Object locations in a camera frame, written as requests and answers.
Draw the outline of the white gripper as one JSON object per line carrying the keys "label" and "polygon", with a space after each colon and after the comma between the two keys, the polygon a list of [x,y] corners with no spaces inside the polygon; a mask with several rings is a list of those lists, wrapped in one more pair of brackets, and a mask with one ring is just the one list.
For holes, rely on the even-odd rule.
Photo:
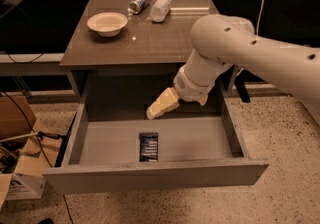
{"label": "white gripper", "polygon": [[181,67],[174,78],[173,85],[174,87],[166,88],[148,107],[146,115],[149,120],[176,109],[180,98],[186,102],[198,102],[204,106],[215,82],[212,81],[206,86],[197,85],[187,77],[185,67]]}

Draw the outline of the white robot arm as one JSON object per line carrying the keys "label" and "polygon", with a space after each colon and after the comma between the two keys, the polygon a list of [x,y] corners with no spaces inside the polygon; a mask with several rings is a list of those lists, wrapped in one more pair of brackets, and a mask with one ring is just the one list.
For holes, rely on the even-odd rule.
{"label": "white robot arm", "polygon": [[150,120],[176,109],[180,100],[205,105],[215,80],[233,65],[292,95],[320,118],[319,49],[260,37],[249,20],[225,15],[198,19],[191,43],[173,85],[147,109]]}

